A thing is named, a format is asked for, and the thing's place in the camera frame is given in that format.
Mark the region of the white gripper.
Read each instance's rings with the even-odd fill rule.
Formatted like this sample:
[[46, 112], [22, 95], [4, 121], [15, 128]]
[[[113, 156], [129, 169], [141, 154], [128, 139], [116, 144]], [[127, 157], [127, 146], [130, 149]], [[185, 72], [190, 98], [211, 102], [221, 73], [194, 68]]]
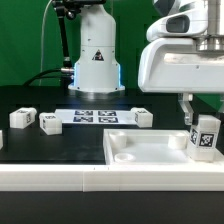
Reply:
[[[224, 5], [158, 5], [161, 18], [147, 30], [139, 64], [144, 92], [179, 93], [184, 122], [191, 125], [190, 93], [224, 92]], [[224, 115], [224, 93], [217, 117]]]

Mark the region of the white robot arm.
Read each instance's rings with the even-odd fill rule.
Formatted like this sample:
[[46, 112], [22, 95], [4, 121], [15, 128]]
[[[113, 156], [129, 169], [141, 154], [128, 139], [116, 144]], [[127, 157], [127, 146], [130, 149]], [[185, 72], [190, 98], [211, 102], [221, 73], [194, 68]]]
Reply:
[[[224, 94], [224, 0], [153, 0], [161, 18], [146, 32], [138, 86], [143, 92], [177, 93], [185, 123], [199, 117], [190, 105], [195, 93]], [[69, 89], [92, 99], [124, 87], [115, 59], [113, 18], [101, 5], [81, 11], [81, 52]]]

